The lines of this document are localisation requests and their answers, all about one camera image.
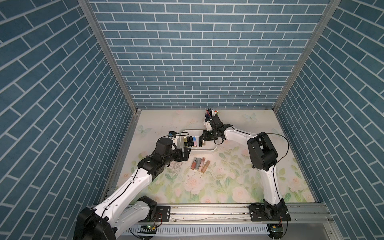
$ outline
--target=lipstick tube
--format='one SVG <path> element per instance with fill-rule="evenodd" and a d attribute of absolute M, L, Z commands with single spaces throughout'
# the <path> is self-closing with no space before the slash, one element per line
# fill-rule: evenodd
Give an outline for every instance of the lipstick tube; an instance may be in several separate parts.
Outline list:
<path fill-rule="evenodd" d="M 201 170 L 203 169 L 204 162 L 205 162 L 205 157 L 203 157 L 203 158 L 201 159 L 201 163 L 200 163 L 200 166 L 199 166 L 199 172 L 201 172 Z"/>
<path fill-rule="evenodd" d="M 193 144 L 195 145 L 195 147 L 197 147 L 196 137 L 193 137 Z"/>
<path fill-rule="evenodd" d="M 201 170 L 202 173 L 205 173 L 205 171 L 207 170 L 207 168 L 209 166 L 209 163 L 210 163 L 210 161 L 208 160 L 207 163 L 204 165 L 203 169 Z"/>

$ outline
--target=floral mat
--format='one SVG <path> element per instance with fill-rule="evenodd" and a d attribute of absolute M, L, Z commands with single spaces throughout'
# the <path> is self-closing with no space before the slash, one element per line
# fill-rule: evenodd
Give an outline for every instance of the floral mat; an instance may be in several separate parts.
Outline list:
<path fill-rule="evenodd" d="M 203 129 L 204 110 L 143 110 L 125 159 L 118 186 L 126 181 L 138 162 L 150 155 L 156 140 L 169 131 Z M 271 110 L 220 110 L 220 120 L 248 132 L 283 134 Z M 270 135 L 278 159 L 286 153 L 284 138 Z M 191 170 L 195 157 L 211 163 L 207 171 Z M 285 202 L 314 202 L 291 150 L 276 165 L 277 182 Z M 214 152 L 190 154 L 187 162 L 172 162 L 134 199 L 147 195 L 161 204 L 262 202 L 263 185 L 252 168 L 248 147 L 225 140 Z"/>

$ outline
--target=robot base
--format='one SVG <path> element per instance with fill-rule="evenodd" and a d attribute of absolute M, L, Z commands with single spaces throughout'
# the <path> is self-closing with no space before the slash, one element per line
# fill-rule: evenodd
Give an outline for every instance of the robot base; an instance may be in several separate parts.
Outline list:
<path fill-rule="evenodd" d="M 288 208 L 284 203 L 284 199 L 281 199 L 281 201 L 275 205 L 270 205 L 265 201 L 263 204 L 253 203 L 249 206 L 249 212 L 251 221 L 253 222 L 280 222 L 280 217 L 283 221 L 291 220 L 291 216 L 289 215 Z"/>

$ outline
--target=black cable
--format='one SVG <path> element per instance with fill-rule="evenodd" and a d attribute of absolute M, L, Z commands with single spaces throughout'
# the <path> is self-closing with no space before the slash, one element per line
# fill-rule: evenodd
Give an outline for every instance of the black cable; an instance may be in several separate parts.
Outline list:
<path fill-rule="evenodd" d="M 131 229 L 129 228 L 129 231 L 132 233 L 132 235 L 134 235 L 135 237 L 137 237 L 138 239 L 141 239 L 141 240 L 143 240 L 144 238 L 140 238 L 139 236 L 137 236 L 136 234 L 134 234 L 132 231 L 131 231 Z"/>
<path fill-rule="evenodd" d="M 287 231 L 288 231 L 288 220 L 287 220 L 287 227 L 285 228 L 285 232 L 284 232 L 284 234 L 282 235 L 281 238 L 283 238 L 283 236 L 285 236 L 285 234 L 287 233 Z"/>
<path fill-rule="evenodd" d="M 220 144 L 223 144 L 223 142 L 224 142 L 224 139 L 223 139 L 223 138 L 221 138 L 221 140 L 222 140 L 222 142 L 221 142 L 221 143 L 216 143 L 216 142 L 215 142 L 215 139 L 214 139 L 214 143 L 215 143 L 216 145 L 220 145 Z"/>
<path fill-rule="evenodd" d="M 188 132 L 178 132 L 178 133 L 176 133 L 174 136 L 188 136 L 189 135 L 189 133 Z"/>
<path fill-rule="evenodd" d="M 175 134 L 175 136 L 188 136 L 189 135 L 189 132 L 178 132 Z"/>
<path fill-rule="evenodd" d="M 136 175 L 137 175 L 137 173 L 139 172 L 139 170 L 137 169 L 137 171 L 136 171 L 136 173 L 135 173 L 135 176 L 133 177 L 133 181 L 135 180 L 135 177 L 136 177 Z M 112 202 L 110 202 L 108 205 L 107 205 L 107 207 L 106 208 L 104 208 L 104 210 L 103 210 L 103 213 L 101 214 L 101 219 L 100 219 L 100 222 L 101 222 L 101 227 L 103 228 L 103 233 L 104 233 L 104 227 L 103 227 L 103 222 L 102 222 L 102 219 L 103 219 L 103 215 L 104 215 L 104 212 L 105 212 L 105 210 L 107 210 L 107 208 L 116 200 L 116 199 L 118 199 L 119 197 L 121 197 L 121 195 L 123 195 L 124 193 L 125 193 L 125 191 L 128 189 L 128 187 L 131 185 L 131 183 L 132 182 L 130 182 L 129 184 L 128 184 L 128 186 L 124 189 L 124 191 L 117 197 L 117 198 L 115 198 L 115 199 L 113 199 L 113 201 Z"/>
<path fill-rule="evenodd" d="M 279 191 L 277 190 L 277 184 L 276 184 L 276 180 L 275 180 L 275 174 L 273 173 L 273 172 L 274 172 L 274 170 L 275 170 L 275 166 L 276 166 L 276 164 L 275 164 L 275 165 L 273 165 L 273 170 L 272 170 L 272 175 L 273 175 L 273 182 L 275 183 L 275 188 L 276 188 L 277 196 L 278 196 L 278 197 L 279 197 L 279 199 L 281 200 L 281 197 L 280 197 L 280 195 L 279 195 Z"/>
<path fill-rule="evenodd" d="M 243 131 L 237 130 L 237 129 L 234 128 L 234 127 L 232 127 L 232 128 L 233 128 L 235 131 L 242 132 L 242 133 L 244 133 L 244 134 L 249 134 L 249 135 L 251 135 L 251 136 L 256 136 L 256 135 L 258 135 L 258 134 L 251 134 L 251 133 L 249 133 L 249 132 L 243 132 Z M 278 135 L 278 136 L 280 136 L 280 137 L 285 138 L 285 140 L 287 141 L 287 144 L 288 144 L 287 152 L 285 153 L 285 155 L 284 155 L 283 157 L 281 157 L 281 158 L 276 162 L 276 164 L 277 164 L 280 160 L 282 160 L 285 156 L 287 156 L 287 154 L 288 154 L 288 152 L 289 152 L 289 142 L 288 142 L 288 139 L 287 139 L 285 136 L 281 135 L 281 134 L 277 134 L 277 133 L 266 133 L 265 135 L 269 135 L 269 134 L 272 134 L 272 135 Z M 276 166 L 276 164 L 273 165 L 273 170 L 272 170 L 272 172 L 275 171 L 275 166 Z M 276 184 L 276 179 L 275 179 L 275 175 L 274 175 L 274 174 L 273 174 L 273 182 L 275 183 L 275 188 L 276 188 L 277 196 L 279 197 L 279 199 L 281 199 L 281 197 L 280 197 L 280 195 L 279 195 L 279 191 L 277 190 L 277 184 Z"/>

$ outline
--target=metal corner post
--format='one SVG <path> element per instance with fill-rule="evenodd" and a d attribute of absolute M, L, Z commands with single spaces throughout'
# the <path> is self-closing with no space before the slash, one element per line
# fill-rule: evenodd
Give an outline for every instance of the metal corner post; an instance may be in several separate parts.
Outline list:
<path fill-rule="evenodd" d="M 305 62 L 307 61 L 309 55 L 311 54 L 313 48 L 315 47 L 315 45 L 317 43 L 317 41 L 319 40 L 325 27 L 327 26 L 333 13 L 335 12 L 337 6 L 339 6 L 340 1 L 341 0 L 329 0 L 329 3 L 326 6 L 326 8 L 324 9 L 323 15 L 321 16 L 319 23 L 316 25 L 315 29 L 313 30 L 311 37 L 309 38 L 302 54 L 300 55 L 299 59 L 297 60 L 296 65 L 293 67 L 293 70 L 292 70 L 290 76 L 288 77 L 287 82 L 285 83 L 283 89 L 281 90 L 279 97 L 277 98 L 277 100 L 276 100 L 276 102 L 272 108 L 275 113 L 279 109 L 280 105 L 283 103 L 285 96 L 288 94 L 288 91 L 290 90 L 290 88 L 294 84 L 297 76 L 299 75 L 301 69 L 303 68 Z"/>
<path fill-rule="evenodd" d="M 135 105 L 135 102 L 133 101 L 131 94 L 128 91 L 127 85 L 125 84 L 124 78 L 119 70 L 115 58 L 113 57 L 111 49 L 108 46 L 107 40 L 105 39 L 105 36 L 100 28 L 100 25 L 96 19 L 95 13 L 92 10 L 92 6 L 89 3 L 89 0 L 78 0 L 78 2 L 84 12 L 86 19 L 88 20 L 89 25 L 91 26 L 93 33 L 95 34 L 95 37 L 101 47 L 101 50 L 104 52 L 104 55 L 117 79 L 117 82 L 119 83 L 121 90 L 128 101 L 128 104 L 132 108 L 133 113 L 136 113 L 137 107 Z"/>

